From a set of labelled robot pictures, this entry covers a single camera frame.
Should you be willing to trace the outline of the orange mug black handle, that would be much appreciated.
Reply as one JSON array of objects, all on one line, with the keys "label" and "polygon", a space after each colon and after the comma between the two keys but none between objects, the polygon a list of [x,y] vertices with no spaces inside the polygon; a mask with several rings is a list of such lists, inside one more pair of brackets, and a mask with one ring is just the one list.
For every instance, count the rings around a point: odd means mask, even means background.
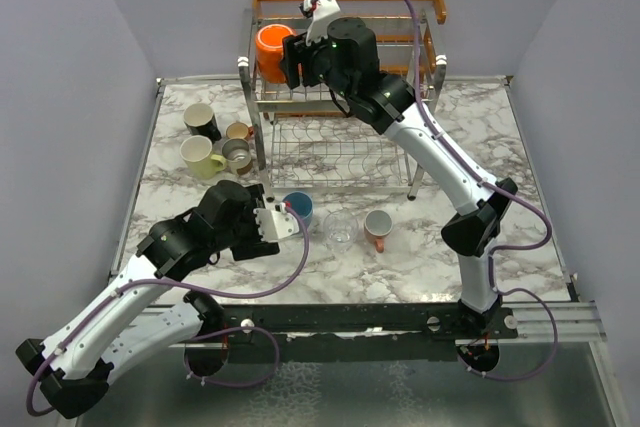
[{"label": "orange mug black handle", "polygon": [[261,77],[271,84],[285,84],[285,74],[280,69],[283,58],[283,40],[296,36],[297,32],[285,24],[269,24],[255,35],[256,62]]}]

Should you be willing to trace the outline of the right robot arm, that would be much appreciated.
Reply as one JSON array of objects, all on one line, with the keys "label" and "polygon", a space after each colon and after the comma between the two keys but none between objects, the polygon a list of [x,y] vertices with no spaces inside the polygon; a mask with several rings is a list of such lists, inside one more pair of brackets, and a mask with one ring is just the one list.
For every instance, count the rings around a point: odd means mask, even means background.
[{"label": "right robot arm", "polygon": [[494,328],[500,303],[490,283],[489,251],[516,184],[473,164],[416,100],[414,87],[381,70],[375,33],[361,19],[338,18],[327,32],[317,42],[305,34],[284,38],[280,68],[287,85],[326,85],[344,98],[350,114],[400,146],[444,191],[456,211],[441,235],[458,256],[465,308],[459,325],[467,336],[483,337]]}]

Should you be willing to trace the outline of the pink ceramic mug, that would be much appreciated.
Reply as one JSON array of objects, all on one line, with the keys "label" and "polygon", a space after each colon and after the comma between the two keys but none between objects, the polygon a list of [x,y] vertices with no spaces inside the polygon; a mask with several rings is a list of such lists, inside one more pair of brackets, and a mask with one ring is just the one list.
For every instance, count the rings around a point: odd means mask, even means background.
[{"label": "pink ceramic mug", "polygon": [[383,210],[372,210],[364,219],[364,235],[378,253],[385,249],[385,239],[393,229],[391,216]]}]

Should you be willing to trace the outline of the light green mug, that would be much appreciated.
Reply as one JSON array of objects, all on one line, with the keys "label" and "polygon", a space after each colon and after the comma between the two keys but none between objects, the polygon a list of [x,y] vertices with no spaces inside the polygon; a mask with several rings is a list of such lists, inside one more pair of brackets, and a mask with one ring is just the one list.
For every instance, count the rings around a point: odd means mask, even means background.
[{"label": "light green mug", "polygon": [[190,172],[201,180],[210,180],[227,167],[226,158],[216,154],[212,141],[202,135],[184,140],[179,153]]}]

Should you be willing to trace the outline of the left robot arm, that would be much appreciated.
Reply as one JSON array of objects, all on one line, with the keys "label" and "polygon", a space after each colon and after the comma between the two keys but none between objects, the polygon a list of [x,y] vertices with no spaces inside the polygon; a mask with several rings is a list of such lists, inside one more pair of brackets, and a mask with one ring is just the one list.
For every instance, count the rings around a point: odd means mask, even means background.
[{"label": "left robot arm", "polygon": [[[200,202],[153,225],[121,272],[75,318],[16,355],[31,374],[30,415],[73,419],[92,409],[124,372],[182,340],[206,342],[226,328],[218,293],[186,277],[229,250],[236,261],[279,253],[299,223],[283,204],[267,206],[259,184],[222,180]],[[48,402],[43,412],[34,395]]]}]

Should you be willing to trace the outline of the cream cup brown band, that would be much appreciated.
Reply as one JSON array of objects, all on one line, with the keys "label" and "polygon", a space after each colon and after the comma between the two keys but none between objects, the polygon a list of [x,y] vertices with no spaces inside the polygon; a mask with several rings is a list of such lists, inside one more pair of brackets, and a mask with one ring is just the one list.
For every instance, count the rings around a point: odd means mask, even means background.
[{"label": "cream cup brown band", "polygon": [[246,175],[252,169],[253,158],[249,143],[244,139],[228,139],[221,149],[226,159],[228,169],[238,175]]}]

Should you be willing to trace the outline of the clear plastic tumbler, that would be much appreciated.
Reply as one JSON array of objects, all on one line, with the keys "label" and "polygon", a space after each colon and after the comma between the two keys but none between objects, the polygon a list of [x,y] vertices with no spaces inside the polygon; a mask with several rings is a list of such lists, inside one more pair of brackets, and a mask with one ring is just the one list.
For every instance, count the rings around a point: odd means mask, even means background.
[{"label": "clear plastic tumbler", "polygon": [[346,252],[356,241],[358,222],[348,210],[330,213],[323,222],[326,246],[334,253]]}]

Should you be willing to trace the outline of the black faceted mug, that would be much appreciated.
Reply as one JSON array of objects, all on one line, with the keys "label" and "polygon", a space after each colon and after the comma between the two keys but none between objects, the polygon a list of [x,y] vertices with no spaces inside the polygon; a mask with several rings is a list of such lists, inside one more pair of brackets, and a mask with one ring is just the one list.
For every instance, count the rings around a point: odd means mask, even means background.
[{"label": "black faceted mug", "polygon": [[213,143],[222,138],[213,108],[205,103],[195,103],[183,112],[183,122],[192,135],[209,138]]}]

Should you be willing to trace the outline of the small copper orange cup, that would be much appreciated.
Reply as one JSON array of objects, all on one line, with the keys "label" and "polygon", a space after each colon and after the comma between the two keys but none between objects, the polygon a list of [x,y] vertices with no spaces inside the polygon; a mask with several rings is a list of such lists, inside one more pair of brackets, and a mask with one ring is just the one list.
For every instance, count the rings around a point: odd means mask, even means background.
[{"label": "small copper orange cup", "polygon": [[228,139],[242,139],[249,141],[254,135],[254,128],[243,122],[234,122],[226,129],[226,137]]}]

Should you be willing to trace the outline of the light blue plastic cup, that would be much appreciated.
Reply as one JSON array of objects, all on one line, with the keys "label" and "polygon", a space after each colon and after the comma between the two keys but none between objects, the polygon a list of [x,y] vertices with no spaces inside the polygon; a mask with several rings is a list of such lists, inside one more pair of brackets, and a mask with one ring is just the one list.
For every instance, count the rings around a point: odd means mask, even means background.
[{"label": "light blue plastic cup", "polygon": [[284,196],[283,201],[290,206],[309,227],[313,217],[313,201],[305,192],[294,191]]}]

